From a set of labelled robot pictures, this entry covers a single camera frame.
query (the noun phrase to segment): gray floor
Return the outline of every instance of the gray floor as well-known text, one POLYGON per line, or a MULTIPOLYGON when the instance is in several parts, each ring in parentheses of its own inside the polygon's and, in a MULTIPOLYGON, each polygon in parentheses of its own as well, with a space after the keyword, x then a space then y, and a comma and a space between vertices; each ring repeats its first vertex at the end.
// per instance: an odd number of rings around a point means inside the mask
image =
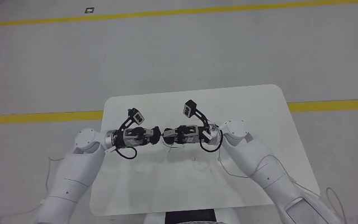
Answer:
MULTIPOLYGON (((16 0, 0 2, 0 20, 81 16, 92 6, 98 13, 124 13, 247 3, 16 0)), ((356 99, 357 9, 344 5, 0 27, 0 114, 102 110, 111 96, 267 83, 279 85, 288 102, 356 99)), ((347 215, 355 215, 358 112, 293 118, 321 192, 331 186, 347 215)), ((64 156, 76 133, 88 127, 100 130, 100 122, 0 125, 0 214, 36 205, 45 194, 47 157, 64 156)), ((57 165, 51 167, 50 184, 57 165)), ((71 223, 143 222, 143 214, 95 217, 89 201, 88 191, 71 223)), ((242 223, 279 223, 273 206, 237 208, 237 213, 242 223)), ((33 215, 4 223, 28 223, 33 215)))

